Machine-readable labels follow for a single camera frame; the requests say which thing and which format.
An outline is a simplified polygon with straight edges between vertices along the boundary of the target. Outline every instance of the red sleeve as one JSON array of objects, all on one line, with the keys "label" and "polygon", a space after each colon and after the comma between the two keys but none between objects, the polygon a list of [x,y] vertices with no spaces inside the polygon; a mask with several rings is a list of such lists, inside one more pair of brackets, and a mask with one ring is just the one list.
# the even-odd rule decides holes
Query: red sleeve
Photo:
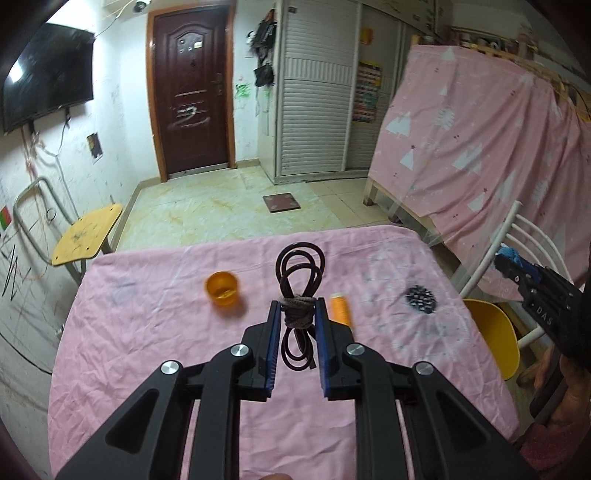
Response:
[{"label": "red sleeve", "polygon": [[558,429],[533,424],[520,451],[543,480],[550,480],[572,458],[588,430],[588,417]]}]

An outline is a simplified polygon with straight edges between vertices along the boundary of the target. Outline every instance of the small flag sticker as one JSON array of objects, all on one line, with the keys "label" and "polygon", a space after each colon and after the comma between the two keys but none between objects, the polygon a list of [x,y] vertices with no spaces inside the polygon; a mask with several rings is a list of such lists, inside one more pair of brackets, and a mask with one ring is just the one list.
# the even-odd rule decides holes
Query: small flag sticker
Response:
[{"label": "small flag sticker", "polygon": [[8,225],[12,223],[12,217],[10,216],[10,212],[8,211],[8,207],[5,206],[2,210],[0,210],[0,225],[2,226],[2,230],[6,230]]}]

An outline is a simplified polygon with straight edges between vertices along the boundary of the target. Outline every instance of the security camera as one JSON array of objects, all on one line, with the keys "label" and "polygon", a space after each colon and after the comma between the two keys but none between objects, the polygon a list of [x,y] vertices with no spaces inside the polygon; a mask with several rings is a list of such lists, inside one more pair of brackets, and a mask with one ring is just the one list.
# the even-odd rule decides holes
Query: security camera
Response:
[{"label": "security camera", "polygon": [[139,0],[134,5],[134,12],[140,13],[144,8],[146,8],[152,0]]}]

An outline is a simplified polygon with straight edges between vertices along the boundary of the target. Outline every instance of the coiled cable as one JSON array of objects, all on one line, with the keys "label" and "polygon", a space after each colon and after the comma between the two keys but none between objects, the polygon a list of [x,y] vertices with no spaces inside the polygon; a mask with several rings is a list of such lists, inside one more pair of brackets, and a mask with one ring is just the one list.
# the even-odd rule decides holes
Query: coiled cable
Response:
[{"label": "coiled cable", "polygon": [[[302,248],[313,250],[320,257],[320,266],[318,266],[311,253]],[[307,262],[298,263],[287,267],[287,263],[294,257],[304,257]],[[309,242],[298,242],[285,247],[275,263],[275,275],[279,282],[282,297],[279,299],[281,308],[285,313],[285,334],[281,341],[281,357],[283,362],[290,369],[295,371],[302,371],[309,368],[315,368],[314,363],[314,346],[312,340],[316,340],[316,333],[314,331],[314,304],[316,299],[314,293],[320,287],[322,282],[322,275],[324,273],[324,253],[315,244]],[[301,295],[293,293],[289,276],[298,270],[310,270],[310,278]],[[295,339],[300,350],[299,355],[295,355],[289,348],[289,337],[291,331],[294,330]],[[291,361],[301,362],[302,365],[294,365]]]}]

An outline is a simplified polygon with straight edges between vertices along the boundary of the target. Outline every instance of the brown door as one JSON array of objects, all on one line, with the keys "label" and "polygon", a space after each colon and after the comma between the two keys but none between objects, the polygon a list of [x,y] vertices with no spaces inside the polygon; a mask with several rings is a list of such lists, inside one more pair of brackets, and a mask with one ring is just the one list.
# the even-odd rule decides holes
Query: brown door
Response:
[{"label": "brown door", "polygon": [[156,114],[169,175],[228,161],[227,18],[227,8],[203,8],[154,19]]}]

